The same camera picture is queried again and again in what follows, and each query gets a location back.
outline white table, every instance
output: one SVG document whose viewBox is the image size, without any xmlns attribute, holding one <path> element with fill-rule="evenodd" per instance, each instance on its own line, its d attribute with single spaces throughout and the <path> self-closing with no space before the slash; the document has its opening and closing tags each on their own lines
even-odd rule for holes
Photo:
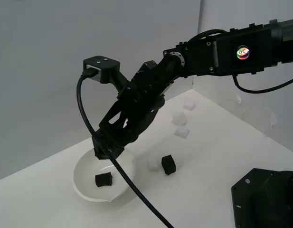
<svg viewBox="0 0 293 228">
<path fill-rule="evenodd" d="M 188 97 L 197 103 L 192 112 L 182 108 Z M 187 139 L 173 135 L 179 110 L 189 120 Z M 131 190 L 110 203 L 75 194 L 73 168 L 91 148 L 85 140 L 0 180 L 0 228 L 165 227 Z M 233 228 L 233 184 L 254 167 L 293 171 L 291 151 L 193 90 L 169 100 L 128 148 L 137 160 L 134 182 L 176 228 Z M 172 154 L 176 173 L 149 172 L 155 154 Z"/>
</svg>

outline white surface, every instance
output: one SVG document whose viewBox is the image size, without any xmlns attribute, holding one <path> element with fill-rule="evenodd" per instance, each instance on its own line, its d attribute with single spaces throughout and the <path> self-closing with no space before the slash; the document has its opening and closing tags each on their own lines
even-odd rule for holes
<svg viewBox="0 0 293 228">
<path fill-rule="evenodd" d="M 175 125 L 186 125 L 188 123 L 188 120 L 187 120 L 186 115 L 184 114 L 184 112 L 176 111 L 173 114 L 172 122 Z"/>
<path fill-rule="evenodd" d="M 242 29 L 251 23 L 268 24 L 272 19 L 293 19 L 293 0 L 202 0 L 199 31 Z M 292 78 L 293 63 L 278 64 L 256 75 L 238 76 L 240 85 L 251 90 L 277 86 Z M 202 76 L 194 78 L 193 89 L 293 151 L 293 84 L 253 95 L 237 90 L 232 76 Z M 276 120 L 276 126 L 271 128 L 271 122 Z"/>
<path fill-rule="evenodd" d="M 189 128 L 187 126 L 179 125 L 175 131 L 175 136 L 179 136 L 181 138 L 187 138 L 189 135 Z"/>
<path fill-rule="evenodd" d="M 187 139 L 173 135 L 171 114 L 192 98 Z M 74 192 L 77 159 L 90 139 L 0 180 L 0 228 L 163 228 L 131 190 L 112 202 L 88 202 Z M 128 147 L 135 184 L 176 228 L 234 228 L 231 187 L 252 168 L 293 171 L 293 153 L 207 98 L 188 91 L 159 111 Z M 149 172 L 151 156 L 171 154 L 177 171 Z"/>
<path fill-rule="evenodd" d="M 124 150 L 117 158 L 118 163 L 133 180 L 135 175 L 134 157 L 129 150 Z M 110 172 L 113 176 L 112 186 L 97 187 L 95 175 Z M 85 200 L 92 202 L 112 201 L 129 188 L 123 177 L 110 160 L 99 160 L 95 151 L 89 150 L 77 162 L 72 178 L 75 192 Z"/>
<path fill-rule="evenodd" d="M 76 104 L 83 59 L 121 62 L 131 79 L 143 62 L 189 40 L 200 0 L 0 0 L 0 178 L 89 137 Z M 191 89 L 178 79 L 167 98 Z M 116 101 L 112 85 L 83 83 L 94 126 Z"/>
<path fill-rule="evenodd" d="M 184 103 L 183 108 L 192 111 L 195 108 L 195 102 L 193 100 L 187 100 Z"/>
</svg>

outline white wall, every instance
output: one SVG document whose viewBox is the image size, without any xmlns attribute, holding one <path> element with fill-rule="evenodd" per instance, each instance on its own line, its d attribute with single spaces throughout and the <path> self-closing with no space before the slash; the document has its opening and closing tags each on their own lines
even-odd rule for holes
<svg viewBox="0 0 293 228">
<path fill-rule="evenodd" d="M 0 0 L 0 178 L 89 137 L 75 87 L 87 57 L 144 61 L 194 36 L 200 0 Z M 191 89 L 177 80 L 167 97 Z M 96 127 L 116 100 L 90 80 L 83 101 Z"/>
<path fill-rule="evenodd" d="M 200 32 L 240 29 L 251 23 L 267 24 L 271 19 L 293 19 L 293 0 L 204 0 L 200 12 Z M 256 75 L 241 75 L 238 80 L 242 87 L 258 90 L 292 78 L 293 63 L 279 64 Z M 194 78 L 193 88 L 293 151 L 293 84 L 268 94 L 251 95 L 238 91 L 231 76 L 202 76 Z M 271 129 L 275 117 L 277 125 Z"/>
</svg>

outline robotic arm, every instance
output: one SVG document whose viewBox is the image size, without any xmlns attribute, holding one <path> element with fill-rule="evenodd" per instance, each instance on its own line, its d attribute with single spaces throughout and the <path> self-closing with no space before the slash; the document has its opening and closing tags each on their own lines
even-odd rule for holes
<svg viewBox="0 0 293 228">
<path fill-rule="evenodd" d="M 178 77 L 232 75 L 236 86 L 244 92 L 265 93 L 293 80 L 268 90 L 250 91 L 241 88 L 236 77 L 256 74 L 278 62 L 293 62 L 293 20 L 277 22 L 275 19 L 267 25 L 250 24 L 248 28 L 233 28 L 229 32 L 214 29 L 200 33 L 165 50 L 159 64 L 145 62 L 131 81 L 120 73 L 120 62 L 116 60 L 102 56 L 85 59 L 83 74 L 92 72 L 88 77 L 102 84 L 111 83 L 119 92 L 118 100 L 95 132 L 97 138 L 93 137 L 95 155 L 107 159 L 96 143 L 101 141 L 117 158 L 124 146 L 134 142 L 152 123 L 164 105 L 164 92 Z M 117 115 L 119 119 L 111 123 Z"/>
<path fill-rule="evenodd" d="M 269 89 L 252 91 L 242 88 L 236 77 L 245 73 L 256 74 L 264 71 L 265 67 L 276 66 L 278 62 L 293 62 L 293 20 L 284 22 L 271 20 L 267 25 L 251 24 L 248 28 L 240 30 L 233 28 L 226 32 L 213 29 L 200 33 L 188 42 L 181 42 L 175 48 L 165 50 L 159 64 L 154 61 L 143 63 L 131 81 L 120 73 L 120 62 L 116 60 L 103 56 L 85 59 L 76 95 L 80 113 L 92 135 L 96 157 L 110 159 L 146 206 L 167 227 L 173 228 L 133 184 L 116 158 L 127 144 L 137 140 L 138 136 L 152 123 L 158 110 L 164 105 L 164 92 L 178 77 L 232 75 L 235 85 L 240 90 L 247 93 L 267 93 L 289 85 L 293 79 Z M 118 91 L 118 100 L 100 122 L 100 128 L 97 131 L 89 123 L 82 105 L 81 84 L 87 78 L 102 84 L 111 83 Z M 286 224 L 286 226 L 275 226 L 276 228 L 289 227 L 287 226 L 289 221 L 293 224 L 293 172 L 280 172 L 280 174 L 274 175 L 274 178 L 271 177 L 270 171 L 262 170 L 261 173 L 264 174 L 259 175 L 258 172 L 255 175 L 255 178 L 261 179 L 258 180 L 259 186 L 255 190 L 249 189 L 249 193 L 243 194 L 237 189 L 245 178 L 235 184 L 235 187 L 232 188 L 234 205 L 236 205 L 238 197 L 240 200 L 243 199 L 243 195 L 247 198 L 246 202 L 249 205 L 252 195 L 252 198 L 256 199 L 255 208 L 258 208 L 255 210 L 257 215 L 254 216 L 255 221 L 259 224 L 258 227 L 271 228 L 272 223 Z M 274 187 L 286 182 L 288 183 L 283 185 L 283 189 Z M 274 197 L 265 197 L 268 194 L 281 195 L 281 189 L 283 196 L 278 201 L 274 201 Z M 257 204 L 259 198 L 261 199 L 260 205 Z M 279 210 L 280 205 L 291 206 L 291 215 L 287 212 L 287 207 Z M 252 217 L 250 216 L 252 210 L 244 213 L 245 210 L 242 209 L 239 214 L 236 214 L 236 206 L 234 206 L 234 211 L 237 227 L 241 226 L 240 219 L 249 222 Z"/>
</svg>

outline black robotic arm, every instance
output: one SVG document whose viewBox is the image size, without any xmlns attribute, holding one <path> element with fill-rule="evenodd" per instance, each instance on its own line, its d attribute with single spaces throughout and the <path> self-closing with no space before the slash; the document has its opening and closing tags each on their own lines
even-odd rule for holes
<svg viewBox="0 0 293 228">
<path fill-rule="evenodd" d="M 233 28 L 229 32 L 213 29 L 200 33 L 188 42 L 165 50 L 159 64 L 145 62 L 131 81 L 120 73 L 120 62 L 116 60 L 103 56 L 85 59 L 77 85 L 77 100 L 83 120 L 92 135 L 95 156 L 110 159 L 138 197 L 167 227 L 172 228 L 135 187 L 116 158 L 127 144 L 137 140 L 152 123 L 164 105 L 164 92 L 178 77 L 232 75 L 235 85 L 242 91 L 267 93 L 289 85 L 293 79 L 273 88 L 253 91 L 242 88 L 236 77 L 245 73 L 256 74 L 266 67 L 276 66 L 278 62 L 293 62 L 293 20 L 272 20 L 267 25 L 251 24 L 248 28 Z M 82 105 L 81 84 L 86 78 L 102 84 L 111 83 L 118 91 L 117 101 L 100 122 L 97 131 L 90 125 Z M 293 178 L 291 181 L 287 192 L 293 199 Z"/>
</svg>

